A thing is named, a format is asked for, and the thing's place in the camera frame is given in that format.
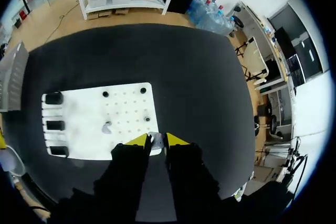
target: black table surface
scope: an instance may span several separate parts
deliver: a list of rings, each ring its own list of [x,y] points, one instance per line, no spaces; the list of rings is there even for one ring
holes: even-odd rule
[[[250,177],[255,135],[251,100],[226,37],[158,24],[81,31],[29,53],[22,110],[3,114],[4,132],[33,181],[53,200],[92,193],[108,161],[53,157],[44,143],[41,96],[57,90],[149,82],[160,132],[198,144],[229,197]],[[176,219],[164,153],[150,157],[138,221]]]

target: floor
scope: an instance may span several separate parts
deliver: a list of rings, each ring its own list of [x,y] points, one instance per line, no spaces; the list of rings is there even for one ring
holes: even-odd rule
[[[113,15],[111,17],[101,17],[93,20],[84,20],[78,0],[52,0],[42,4],[33,10],[22,22],[18,29],[14,29],[9,42],[9,49],[13,48],[19,41],[23,41],[28,51],[31,51],[51,40],[67,36],[78,31],[121,24],[138,23],[159,23],[167,25],[179,25],[194,27],[188,17],[177,13],[167,13],[160,15],[156,9],[135,8],[127,15]],[[246,41],[243,33],[237,33],[235,38],[229,38],[234,47]],[[247,83],[248,90],[253,105],[254,114],[257,114],[257,106],[263,101],[259,91],[255,90],[253,83]],[[261,150],[266,140],[266,130],[260,129],[256,137],[256,150]],[[256,161],[260,161],[261,155],[256,153]]]

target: yellow object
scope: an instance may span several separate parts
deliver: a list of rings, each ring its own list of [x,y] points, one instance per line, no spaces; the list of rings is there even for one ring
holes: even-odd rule
[[[137,144],[137,145],[145,146],[146,139],[147,139],[147,134],[143,134],[143,135],[138,136],[137,138],[125,143],[125,145]]]
[[[5,148],[6,148],[5,138],[2,134],[2,130],[0,129],[0,149],[5,149]]]
[[[170,134],[170,133],[167,133],[167,138],[168,138],[168,145],[169,147],[172,146],[172,145],[176,145],[176,144],[180,144],[180,145],[187,145],[187,144],[190,144],[190,143],[187,143],[186,141],[183,141],[182,139]]]

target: red object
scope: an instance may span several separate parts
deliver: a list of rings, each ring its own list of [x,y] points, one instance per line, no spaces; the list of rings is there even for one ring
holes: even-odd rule
[[[21,10],[20,13],[19,13],[19,15],[20,15],[20,18],[21,18],[22,20],[24,20],[24,19],[27,17],[27,14],[25,13],[24,10]]]

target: plastic water bottle pack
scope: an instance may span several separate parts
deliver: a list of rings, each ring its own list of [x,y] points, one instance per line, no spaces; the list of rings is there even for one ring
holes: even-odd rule
[[[234,22],[223,14],[223,6],[216,0],[193,0],[187,14],[197,28],[228,35],[234,30]]]

